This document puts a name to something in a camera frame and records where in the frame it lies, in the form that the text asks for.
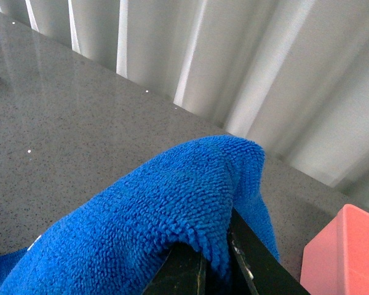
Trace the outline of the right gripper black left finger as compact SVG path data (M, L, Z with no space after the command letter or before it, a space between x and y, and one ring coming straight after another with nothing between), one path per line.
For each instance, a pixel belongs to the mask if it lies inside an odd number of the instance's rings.
M187 244L176 243L143 294L204 294L206 264L202 253Z

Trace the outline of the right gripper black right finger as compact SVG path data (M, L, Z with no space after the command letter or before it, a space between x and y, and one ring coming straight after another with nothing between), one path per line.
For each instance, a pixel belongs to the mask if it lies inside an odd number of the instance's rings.
M308 294L274 258L240 214L229 225L232 294Z

